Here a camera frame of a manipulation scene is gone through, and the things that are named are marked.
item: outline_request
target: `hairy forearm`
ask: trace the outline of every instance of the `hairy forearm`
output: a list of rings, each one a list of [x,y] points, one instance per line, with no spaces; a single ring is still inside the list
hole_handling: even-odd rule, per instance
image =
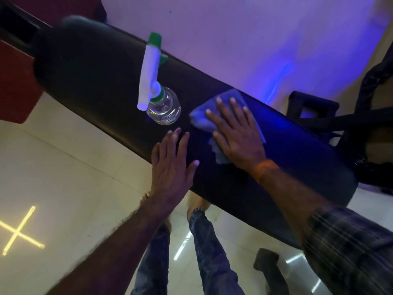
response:
[[[163,207],[155,197],[148,198],[47,295],[124,295],[146,247],[169,215]]]
[[[259,184],[270,194],[299,241],[303,240],[307,219],[319,207],[331,205],[321,195],[280,168],[266,169]]]

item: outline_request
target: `plaid shirt sleeve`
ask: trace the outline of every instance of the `plaid shirt sleeve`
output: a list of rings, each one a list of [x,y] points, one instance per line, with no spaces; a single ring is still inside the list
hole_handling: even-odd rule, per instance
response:
[[[318,209],[304,254],[334,294],[393,294],[393,233],[347,208]]]

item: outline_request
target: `bare foot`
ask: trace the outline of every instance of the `bare foot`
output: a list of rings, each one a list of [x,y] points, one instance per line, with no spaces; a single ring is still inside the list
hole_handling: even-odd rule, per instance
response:
[[[147,200],[147,198],[149,198],[149,197],[150,197],[150,192],[145,193],[145,195],[141,198],[141,201],[139,202],[139,205],[142,205]],[[169,233],[171,233],[172,225],[171,225],[169,216],[168,216],[168,218],[166,218],[164,220],[164,224],[167,226],[167,228],[169,230]]]
[[[187,201],[188,209],[187,209],[187,220],[190,220],[191,213],[197,209],[201,208],[203,211],[209,209],[211,203],[206,201],[204,198],[201,198],[196,193],[190,192],[190,196]]]

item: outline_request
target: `jeans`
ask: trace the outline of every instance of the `jeans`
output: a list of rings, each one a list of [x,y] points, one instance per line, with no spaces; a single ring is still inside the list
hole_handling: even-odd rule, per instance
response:
[[[231,270],[224,249],[214,233],[205,213],[195,209],[189,221],[203,291],[207,295],[244,294],[237,283],[237,274]],[[136,273],[131,295],[167,294],[169,267],[169,231],[162,225],[146,249]]]

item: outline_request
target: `orange wristband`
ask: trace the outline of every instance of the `orange wristband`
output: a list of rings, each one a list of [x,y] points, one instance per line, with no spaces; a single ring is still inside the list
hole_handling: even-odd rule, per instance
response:
[[[252,177],[259,182],[260,177],[265,173],[268,169],[279,169],[279,166],[274,163],[271,159],[264,160],[256,165],[252,172]]]

